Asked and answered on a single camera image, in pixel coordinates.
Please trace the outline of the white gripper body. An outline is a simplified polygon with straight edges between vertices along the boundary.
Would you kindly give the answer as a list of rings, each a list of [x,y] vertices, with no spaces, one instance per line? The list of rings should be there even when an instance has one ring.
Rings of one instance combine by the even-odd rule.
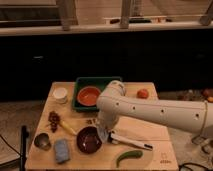
[[[118,120],[119,117],[116,114],[99,112],[97,116],[97,127],[101,130],[112,130]]]

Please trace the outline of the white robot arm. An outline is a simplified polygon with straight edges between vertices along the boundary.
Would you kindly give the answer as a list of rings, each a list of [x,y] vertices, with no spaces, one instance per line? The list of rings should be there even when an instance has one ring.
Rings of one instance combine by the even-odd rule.
[[[121,115],[213,138],[213,103],[138,99],[125,93],[125,85],[113,80],[99,95],[96,106],[103,129],[113,129]]]

